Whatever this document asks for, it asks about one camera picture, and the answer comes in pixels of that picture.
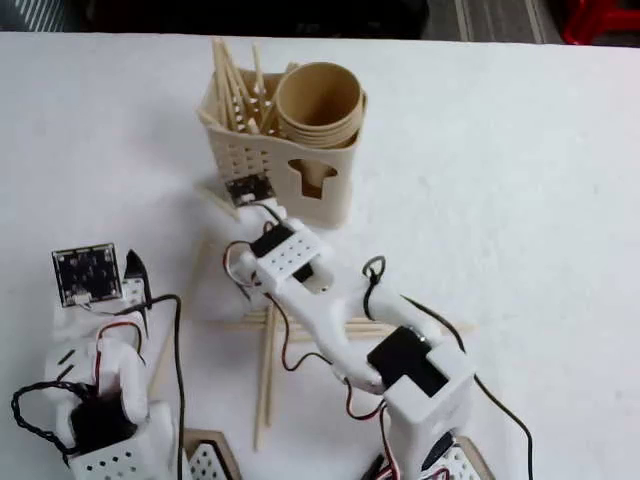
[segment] perforated plastic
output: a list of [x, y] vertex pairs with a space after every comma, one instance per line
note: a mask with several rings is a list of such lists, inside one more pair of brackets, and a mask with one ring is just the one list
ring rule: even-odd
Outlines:
[[320, 250], [321, 244], [317, 236], [308, 229], [298, 230], [258, 259], [258, 276], [273, 282], [272, 287], [277, 290], [277, 285], [298, 271]]
[[169, 406], [159, 402], [133, 437], [74, 457], [69, 467], [76, 480], [170, 480], [170, 465], [175, 464], [173, 433]]
[[[240, 70], [240, 73], [246, 85], [255, 84], [255, 72]], [[282, 75], [264, 75], [267, 98], [273, 95]], [[351, 205], [351, 171], [360, 134], [346, 148], [323, 150], [308, 148], [273, 135], [230, 131], [216, 120], [218, 99], [215, 77], [214, 73], [198, 109], [198, 116], [206, 128], [222, 180], [227, 182], [264, 172], [278, 202], [290, 215], [323, 227], [340, 226], [346, 220]], [[245, 126], [240, 127], [242, 131], [245, 130]], [[303, 194], [302, 175], [289, 163], [293, 160], [321, 162], [336, 171], [334, 176], [324, 179], [320, 198]]]
[[[442, 467], [449, 470], [449, 480], [482, 480], [484, 478], [474, 469], [471, 461], [459, 445], [454, 445], [447, 450], [429, 470], [422, 472], [420, 479], [430, 479]], [[433, 480], [442, 480], [443, 478], [445, 478], [444, 475]]]
[[201, 443], [198, 446], [189, 460], [189, 466], [193, 480], [228, 480], [220, 459], [210, 444]]

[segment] red chair leg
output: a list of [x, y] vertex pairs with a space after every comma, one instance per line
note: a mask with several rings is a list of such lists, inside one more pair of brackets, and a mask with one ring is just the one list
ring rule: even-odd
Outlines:
[[605, 16], [615, 8], [616, 0], [583, 0], [570, 14], [562, 33], [565, 42], [591, 45], [593, 38], [603, 31]]

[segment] wire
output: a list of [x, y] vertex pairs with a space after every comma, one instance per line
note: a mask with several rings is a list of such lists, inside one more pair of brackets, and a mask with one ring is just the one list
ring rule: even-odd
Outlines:
[[94, 369], [95, 386], [96, 386], [96, 392], [98, 393], [100, 393], [100, 363], [102, 360], [102, 351], [98, 348], [98, 344], [100, 343], [100, 340], [102, 339], [102, 335], [104, 335], [104, 332], [112, 328], [118, 328], [118, 327], [133, 327], [136, 329], [136, 332], [138, 333], [138, 347], [136, 348], [136, 353], [138, 354], [142, 362], [146, 365], [144, 358], [142, 358], [142, 355], [140, 355], [140, 351], [142, 350], [142, 331], [140, 330], [140, 327], [137, 324], [135, 324], [134, 322], [115, 322], [102, 327], [98, 332], [98, 336], [96, 339], [96, 364]]
[[353, 400], [353, 387], [351, 386], [351, 382], [349, 381], [349, 379], [346, 377], [344, 379], [344, 383], [347, 385], [347, 415], [349, 415], [354, 420], [363, 421], [370, 420], [378, 415], [378, 413], [380, 413], [380, 409], [382, 409], [382, 407], [384, 406], [384, 400], [381, 400], [378, 406], [369, 413], [366, 413], [364, 415], [356, 415], [355, 413], [353, 413], [353, 407], [351, 405], [351, 402]]
[[13, 394], [11, 399], [11, 410], [13, 411], [13, 418], [20, 428], [24, 428], [29, 432], [37, 435], [40, 438], [44, 438], [48, 442], [53, 443], [56, 448], [62, 454], [62, 460], [64, 463], [69, 466], [69, 455], [73, 455], [78, 451], [78, 446], [75, 447], [67, 447], [62, 440], [60, 440], [56, 434], [49, 430], [42, 430], [41, 428], [35, 427], [34, 425], [28, 423], [22, 416], [22, 412], [20, 411], [20, 397], [28, 392], [33, 392], [37, 390], [46, 390], [48, 388], [58, 388], [60, 390], [67, 390], [77, 396], [80, 400], [85, 401], [93, 396], [95, 396], [94, 387], [91, 385], [86, 385], [84, 383], [71, 383], [71, 382], [61, 382], [61, 381], [53, 381], [53, 382], [37, 382], [33, 385], [29, 385], [26, 387], [22, 387], [17, 392]]
[[[373, 265], [376, 263], [380, 263], [380, 270], [376, 271], [373, 268]], [[371, 258], [367, 263], [362, 267], [362, 274], [369, 279], [369, 286], [367, 287], [367, 291], [364, 293], [364, 298], [362, 299], [362, 308], [364, 310], [364, 314], [367, 318], [373, 322], [375, 319], [371, 316], [371, 312], [369, 311], [369, 298], [371, 297], [371, 293], [373, 289], [380, 283], [382, 279], [382, 275], [384, 275], [384, 271], [387, 268], [387, 259], [383, 255], [377, 255]]]
[[391, 473], [391, 466], [387, 465], [382, 470], [378, 472], [378, 475], [375, 476], [373, 480], [382, 480], [383, 478], [387, 478]]
[[282, 366], [284, 367], [284, 369], [287, 372], [295, 372], [298, 368], [300, 368], [300, 365], [302, 365], [302, 362], [304, 362], [309, 357], [317, 357], [323, 362], [325, 362], [327, 365], [333, 365], [333, 362], [328, 360], [325, 356], [320, 355], [319, 353], [316, 353], [316, 352], [305, 353], [293, 366], [290, 366], [287, 363], [287, 346], [289, 345], [289, 334], [290, 334], [289, 318], [287, 317], [287, 314], [284, 313], [284, 309], [271, 296], [270, 293], [265, 293], [264, 295], [265, 297], [267, 297], [269, 300], [273, 302], [273, 305], [278, 309], [278, 311], [280, 312], [280, 315], [282, 315], [282, 319], [284, 320], [284, 340], [282, 342], [282, 352], [280, 354], [280, 359], [282, 360]]
[[439, 468], [438, 470], [433, 472], [431, 475], [429, 475], [426, 478], [426, 480], [442, 480], [440, 478], [442, 474], [444, 474], [444, 480], [449, 480], [451, 473], [449, 472], [449, 469], [446, 467]]
[[265, 205], [264, 203], [260, 203], [260, 202], [242, 203], [242, 204], [238, 205], [238, 208], [241, 208], [241, 207], [262, 207], [267, 212], [269, 212], [269, 214], [273, 217], [273, 219], [276, 222], [282, 223], [282, 217], [280, 217], [280, 215], [278, 215], [273, 208], [271, 208], [269, 205]]
[[251, 243], [247, 242], [245, 240], [234, 240], [229, 245], [227, 245], [227, 248], [224, 249], [224, 254], [222, 255], [222, 268], [224, 268], [224, 271], [227, 274], [227, 276], [231, 280], [233, 280], [233, 282], [236, 285], [238, 285], [240, 287], [255, 287], [256, 285], [254, 283], [247, 283], [247, 282], [243, 282], [242, 280], [238, 280], [233, 275], [233, 273], [231, 273], [231, 267], [229, 266], [229, 257], [231, 255], [231, 250], [236, 245], [251, 245]]
[[380, 417], [380, 434], [382, 435], [382, 445], [384, 445], [384, 453], [387, 456], [387, 460], [389, 461], [389, 470], [391, 472], [392, 480], [398, 480], [398, 465], [396, 464], [396, 459], [393, 458], [393, 452], [391, 452], [391, 448], [389, 447], [389, 442], [387, 440], [387, 435], [384, 431], [384, 412], [387, 410], [387, 406], [383, 405], [380, 409], [379, 417]]
[[[460, 336], [456, 328], [446, 318], [444, 318], [435, 310], [432, 310], [429, 307], [426, 307], [421, 303], [416, 302], [412, 298], [406, 297], [404, 295], [402, 295], [402, 298], [404, 298], [407, 302], [409, 302], [411, 305], [416, 307], [421, 312], [435, 319], [437, 322], [443, 325], [447, 330], [449, 330], [449, 332], [451, 332], [453, 337], [456, 339], [456, 342], [458, 343], [458, 347], [460, 347], [460, 350], [466, 353], [467, 350], [464, 347], [464, 342], [462, 341], [462, 337]], [[527, 467], [528, 467], [529, 480], [533, 480], [533, 436], [531, 435], [529, 428], [522, 420], [520, 420], [520, 418], [518, 418], [518, 416], [515, 413], [513, 413], [509, 408], [507, 408], [500, 400], [498, 400], [495, 397], [493, 393], [491, 393], [491, 391], [489, 391], [489, 389], [480, 380], [477, 374], [474, 374], [473, 379], [475, 380], [478, 387], [480, 387], [480, 390], [482, 390], [482, 392], [489, 398], [489, 400], [491, 400], [500, 410], [502, 410], [511, 420], [513, 420], [516, 423], [516, 425], [518, 425], [522, 429], [525, 436], [527, 437]]]
[[178, 451], [177, 451], [177, 477], [182, 480], [182, 450], [184, 449], [184, 412], [185, 412], [185, 395], [184, 395], [184, 379], [182, 377], [182, 365], [180, 362], [180, 312], [182, 310], [182, 301], [178, 295], [172, 293], [160, 295], [152, 298], [144, 304], [134, 305], [119, 311], [116, 315], [128, 315], [129, 313], [139, 311], [141, 308], [148, 308], [156, 303], [173, 300], [176, 303], [176, 310], [173, 318], [173, 354], [176, 367], [176, 378], [178, 379], [178, 392], [180, 395], [180, 416], [178, 420]]
[[85, 311], [87, 311], [89, 313], [92, 313], [93, 315], [98, 315], [98, 316], [101, 316], [101, 317], [113, 317], [114, 316], [114, 314], [112, 312], [103, 312], [103, 311], [99, 311], [99, 310], [94, 310], [91, 307], [90, 303], [78, 303], [77, 305], [78, 305], [78, 307], [82, 308], [83, 310], [85, 310]]

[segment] beige plastic base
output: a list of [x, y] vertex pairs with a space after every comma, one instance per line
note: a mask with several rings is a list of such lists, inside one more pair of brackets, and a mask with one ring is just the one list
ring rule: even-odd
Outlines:
[[[255, 84], [255, 72], [240, 70], [245, 84]], [[265, 74], [267, 98], [271, 98], [283, 74]], [[233, 132], [217, 119], [216, 75], [209, 87], [198, 116], [209, 137], [209, 144], [224, 182], [264, 172], [269, 178], [278, 202], [289, 215], [327, 228], [342, 225], [351, 205], [351, 171], [360, 132], [346, 148], [313, 149], [271, 136]], [[247, 127], [241, 123], [241, 131]], [[333, 169], [321, 187], [305, 181], [300, 161], [321, 162]]]

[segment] stacked paper cup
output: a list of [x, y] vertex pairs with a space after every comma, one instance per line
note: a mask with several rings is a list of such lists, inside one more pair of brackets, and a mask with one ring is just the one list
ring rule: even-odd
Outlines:
[[[364, 95], [353, 73], [333, 63], [309, 63], [285, 75], [275, 93], [282, 134], [311, 148], [348, 147], [363, 121]], [[304, 177], [320, 186], [328, 168], [302, 161]]]

